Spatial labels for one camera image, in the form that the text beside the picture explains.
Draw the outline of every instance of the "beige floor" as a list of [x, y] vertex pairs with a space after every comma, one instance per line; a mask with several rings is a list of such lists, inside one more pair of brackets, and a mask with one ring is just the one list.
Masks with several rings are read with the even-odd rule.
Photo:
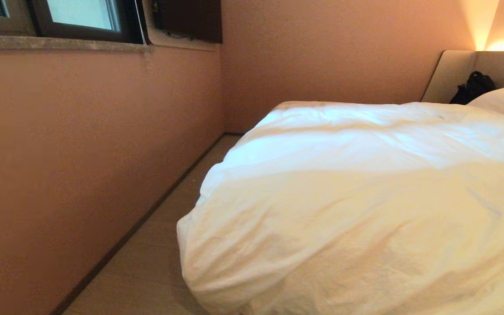
[[224, 136], [77, 297], [65, 315], [206, 315], [180, 271], [176, 222], [200, 196], [208, 170], [240, 137]]

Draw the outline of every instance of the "bed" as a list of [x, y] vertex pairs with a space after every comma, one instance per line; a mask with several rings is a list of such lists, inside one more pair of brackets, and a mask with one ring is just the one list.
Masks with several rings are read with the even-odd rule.
[[280, 104], [178, 222], [188, 287], [213, 315], [504, 314], [504, 89], [490, 93]]

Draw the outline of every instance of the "wall-mounted tv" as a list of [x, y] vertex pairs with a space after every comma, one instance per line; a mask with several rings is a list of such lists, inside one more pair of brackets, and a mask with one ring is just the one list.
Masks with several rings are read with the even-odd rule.
[[153, 0], [156, 28], [206, 42], [223, 42], [221, 0]]

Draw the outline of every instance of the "upholstered headboard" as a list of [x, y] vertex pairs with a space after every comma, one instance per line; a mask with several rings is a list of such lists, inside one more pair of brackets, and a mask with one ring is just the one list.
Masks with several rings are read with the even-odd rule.
[[504, 88], [504, 52], [445, 50], [421, 101], [450, 102], [458, 85], [476, 70], [490, 76], [497, 88]]

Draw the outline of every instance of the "baseboard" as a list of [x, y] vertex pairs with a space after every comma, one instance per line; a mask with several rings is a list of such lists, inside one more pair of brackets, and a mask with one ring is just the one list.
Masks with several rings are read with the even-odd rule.
[[190, 172], [198, 165], [199, 162], [213, 149], [213, 147], [221, 140], [223, 136], [238, 136], [242, 134], [233, 134], [233, 133], [224, 133], [220, 135], [215, 142], [210, 145], [210, 147], [202, 154], [200, 157], [180, 176], [180, 178], [172, 184], [172, 186], [158, 199], [149, 210], [145, 213], [145, 215], [139, 219], [136, 224], [126, 233], [106, 255], [87, 273], [87, 275], [74, 287], [74, 289], [66, 296], [66, 298], [61, 301], [61, 303], [50, 313], [51, 315], [61, 315], [68, 309], [68, 307], [73, 303], [73, 301], [78, 297], [78, 295], [87, 287], [87, 285], [98, 275], [98, 273], [106, 266], [108, 261], [120, 251], [120, 249], [130, 240], [130, 238], [137, 232], [137, 230], [142, 227], [143, 224], [153, 215], [156, 209], [168, 198], [168, 196], [178, 187], [178, 185], [184, 181], [186, 176], [190, 174]]

